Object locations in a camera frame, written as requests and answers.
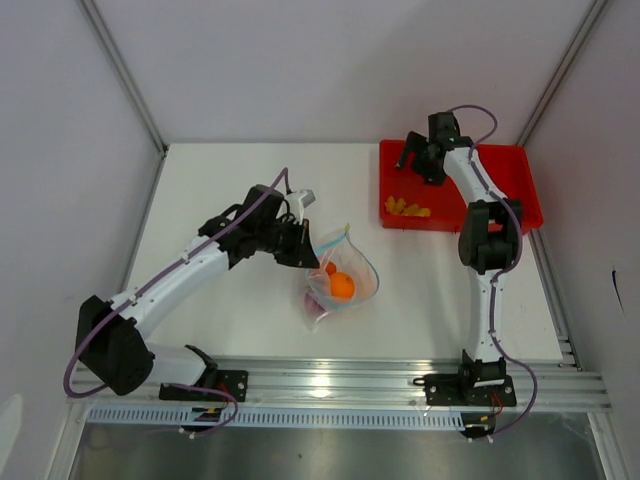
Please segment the small orange pumpkin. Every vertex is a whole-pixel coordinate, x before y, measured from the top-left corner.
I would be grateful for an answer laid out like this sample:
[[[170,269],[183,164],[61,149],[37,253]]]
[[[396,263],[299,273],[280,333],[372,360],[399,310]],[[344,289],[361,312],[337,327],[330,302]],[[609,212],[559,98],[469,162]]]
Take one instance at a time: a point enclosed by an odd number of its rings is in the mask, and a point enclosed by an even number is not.
[[[336,265],[333,262],[329,261],[325,266],[325,272],[329,276],[335,274],[337,272]]]

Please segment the clear zip top bag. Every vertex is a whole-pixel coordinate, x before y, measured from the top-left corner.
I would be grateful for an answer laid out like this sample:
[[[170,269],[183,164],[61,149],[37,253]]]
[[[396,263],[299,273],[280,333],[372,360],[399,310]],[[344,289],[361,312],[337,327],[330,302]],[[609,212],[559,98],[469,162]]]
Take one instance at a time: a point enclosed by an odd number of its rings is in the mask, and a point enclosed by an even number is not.
[[[312,251],[319,266],[303,269],[296,291],[303,324],[310,331],[368,302],[380,287],[379,273],[353,243],[349,224],[320,238]]]

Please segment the orange fruit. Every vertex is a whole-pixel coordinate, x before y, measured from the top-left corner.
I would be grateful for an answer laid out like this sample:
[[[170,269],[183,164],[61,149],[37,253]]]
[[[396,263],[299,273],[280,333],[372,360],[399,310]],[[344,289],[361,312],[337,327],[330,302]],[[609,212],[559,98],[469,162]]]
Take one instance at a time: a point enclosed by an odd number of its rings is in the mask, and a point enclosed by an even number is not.
[[[355,283],[350,275],[337,271],[329,276],[329,289],[332,297],[351,299],[355,294]]]

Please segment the purple onion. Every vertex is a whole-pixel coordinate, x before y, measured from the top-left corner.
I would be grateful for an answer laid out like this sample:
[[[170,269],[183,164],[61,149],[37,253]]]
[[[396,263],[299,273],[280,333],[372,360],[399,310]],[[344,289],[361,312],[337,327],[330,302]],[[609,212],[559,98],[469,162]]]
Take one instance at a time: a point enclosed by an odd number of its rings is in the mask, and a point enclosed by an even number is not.
[[[312,292],[304,294],[303,304],[306,314],[313,321],[319,321],[328,314],[328,311],[317,301]]]

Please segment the yellow food pieces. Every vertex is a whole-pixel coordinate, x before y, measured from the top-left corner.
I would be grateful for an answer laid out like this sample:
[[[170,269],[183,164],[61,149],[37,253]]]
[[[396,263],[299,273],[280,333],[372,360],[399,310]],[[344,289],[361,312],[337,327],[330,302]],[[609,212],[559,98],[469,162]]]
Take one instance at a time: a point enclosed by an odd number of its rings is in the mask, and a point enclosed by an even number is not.
[[[431,210],[416,203],[409,204],[404,198],[389,196],[384,201],[384,210],[389,215],[428,218]]]

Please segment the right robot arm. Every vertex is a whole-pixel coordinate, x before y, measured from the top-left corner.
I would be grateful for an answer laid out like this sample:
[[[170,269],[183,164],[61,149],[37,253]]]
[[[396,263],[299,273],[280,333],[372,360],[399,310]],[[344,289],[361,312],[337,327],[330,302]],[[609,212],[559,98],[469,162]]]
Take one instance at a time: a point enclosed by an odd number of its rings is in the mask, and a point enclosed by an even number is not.
[[[521,202],[499,189],[477,148],[461,133],[450,109],[428,117],[426,136],[409,132],[396,163],[398,170],[409,167],[427,185],[452,180],[466,204],[458,254],[469,274],[470,329],[458,374],[449,384],[472,404],[507,385],[499,300],[508,273],[520,261],[523,237]]]

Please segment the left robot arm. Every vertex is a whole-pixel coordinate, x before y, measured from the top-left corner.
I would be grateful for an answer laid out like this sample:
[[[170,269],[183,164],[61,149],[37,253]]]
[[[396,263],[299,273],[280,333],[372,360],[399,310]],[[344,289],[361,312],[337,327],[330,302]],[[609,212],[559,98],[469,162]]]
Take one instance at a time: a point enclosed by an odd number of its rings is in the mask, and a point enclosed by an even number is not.
[[[258,252],[286,267],[318,268],[304,216],[314,200],[308,189],[281,193],[253,186],[243,203],[207,220],[181,255],[146,284],[109,300],[87,299],[79,310],[75,359],[119,396],[157,382],[197,400],[209,398],[219,381],[208,354],[192,345],[151,345],[148,338],[204,284]]]

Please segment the red plastic tray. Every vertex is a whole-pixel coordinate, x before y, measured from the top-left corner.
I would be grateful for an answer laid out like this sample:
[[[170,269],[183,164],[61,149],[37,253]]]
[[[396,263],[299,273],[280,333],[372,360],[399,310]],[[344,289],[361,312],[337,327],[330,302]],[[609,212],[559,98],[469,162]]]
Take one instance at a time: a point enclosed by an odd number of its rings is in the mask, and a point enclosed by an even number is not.
[[[379,143],[379,218],[387,229],[427,230],[458,233],[466,215],[466,203],[453,181],[441,186],[426,185],[410,168],[395,168],[404,147],[402,140],[385,139]],[[524,233],[544,223],[526,151],[510,145],[482,144],[479,158],[496,186],[523,206]],[[428,216],[405,216],[390,213],[389,199],[403,199],[411,205],[430,210]]]

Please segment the aluminium rail frame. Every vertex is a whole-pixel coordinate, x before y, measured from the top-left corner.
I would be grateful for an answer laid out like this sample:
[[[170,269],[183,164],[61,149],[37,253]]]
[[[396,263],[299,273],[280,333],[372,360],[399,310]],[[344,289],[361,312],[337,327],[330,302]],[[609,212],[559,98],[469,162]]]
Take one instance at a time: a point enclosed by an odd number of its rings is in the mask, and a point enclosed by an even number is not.
[[[245,407],[409,410],[426,405],[413,380],[452,373],[451,362],[226,357],[223,370],[248,372]],[[601,413],[612,409],[602,375],[574,366],[534,364],[538,395],[533,411]]]

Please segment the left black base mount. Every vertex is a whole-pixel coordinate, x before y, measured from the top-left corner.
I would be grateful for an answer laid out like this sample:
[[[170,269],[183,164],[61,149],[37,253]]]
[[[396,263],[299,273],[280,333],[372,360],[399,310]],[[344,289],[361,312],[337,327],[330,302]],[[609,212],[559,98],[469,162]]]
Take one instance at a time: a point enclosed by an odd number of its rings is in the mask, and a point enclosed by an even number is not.
[[[246,370],[218,370],[214,379],[199,380],[189,389],[163,384],[159,390],[159,399],[182,402],[226,402],[227,398],[219,394],[196,391],[198,389],[218,390],[231,395],[238,403],[244,403],[249,385],[249,372]]]

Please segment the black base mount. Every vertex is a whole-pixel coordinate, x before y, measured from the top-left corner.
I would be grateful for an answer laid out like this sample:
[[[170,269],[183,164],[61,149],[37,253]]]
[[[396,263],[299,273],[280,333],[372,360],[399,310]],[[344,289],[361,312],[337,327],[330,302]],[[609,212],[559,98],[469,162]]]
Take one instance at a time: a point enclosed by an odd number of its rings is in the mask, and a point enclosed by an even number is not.
[[[515,407],[517,404],[513,380],[509,375],[473,385],[461,374],[432,373],[414,378],[412,384],[424,391],[429,406]]]
[[[244,403],[249,385],[249,372],[246,370],[218,370],[214,379],[199,380],[189,389],[163,384],[159,390],[159,399],[182,402],[226,402],[227,398],[219,394],[196,391],[198,389],[218,390],[231,395],[238,403]]]

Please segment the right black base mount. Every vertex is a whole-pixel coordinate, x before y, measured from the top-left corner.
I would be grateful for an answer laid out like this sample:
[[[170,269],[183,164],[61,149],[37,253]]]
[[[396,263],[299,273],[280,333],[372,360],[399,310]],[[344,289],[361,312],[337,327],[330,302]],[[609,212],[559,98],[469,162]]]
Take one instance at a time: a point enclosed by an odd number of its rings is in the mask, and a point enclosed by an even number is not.
[[[509,375],[473,385],[461,374],[432,373],[414,378],[412,384],[424,391],[429,406],[515,407],[517,404],[513,380]]]

